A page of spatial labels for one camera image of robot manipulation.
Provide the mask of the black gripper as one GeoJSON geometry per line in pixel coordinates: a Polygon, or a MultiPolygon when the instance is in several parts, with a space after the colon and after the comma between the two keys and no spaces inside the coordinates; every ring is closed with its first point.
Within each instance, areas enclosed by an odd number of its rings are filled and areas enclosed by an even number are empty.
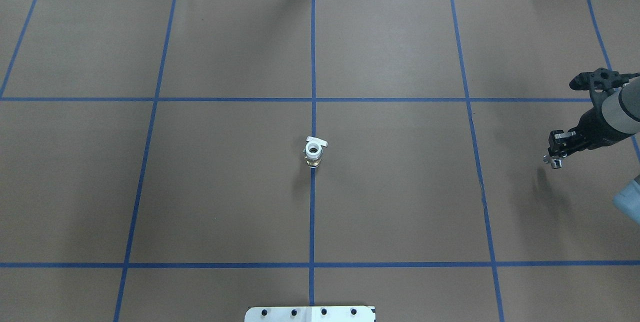
{"type": "Polygon", "coordinates": [[[601,110],[590,108],[571,131],[552,130],[548,136],[547,156],[564,159],[570,156],[568,144],[576,152],[609,147],[623,140],[623,133],[614,129],[604,119],[601,110]]]}

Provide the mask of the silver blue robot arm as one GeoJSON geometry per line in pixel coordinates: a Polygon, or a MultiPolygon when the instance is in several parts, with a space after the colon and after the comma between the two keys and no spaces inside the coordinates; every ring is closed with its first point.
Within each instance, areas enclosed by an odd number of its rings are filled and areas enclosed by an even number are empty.
{"type": "Polygon", "coordinates": [[[543,162],[560,169],[575,153],[610,147],[639,133],[639,74],[600,67],[579,73],[569,82],[574,91],[587,91],[592,108],[568,131],[552,130],[543,162]]]}

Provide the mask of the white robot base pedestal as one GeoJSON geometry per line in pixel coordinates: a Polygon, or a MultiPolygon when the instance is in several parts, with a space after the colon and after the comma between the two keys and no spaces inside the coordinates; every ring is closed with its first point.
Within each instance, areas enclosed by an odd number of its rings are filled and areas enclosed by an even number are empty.
{"type": "Polygon", "coordinates": [[[245,322],[375,322],[374,306],[263,306],[251,307],[245,322]]]}

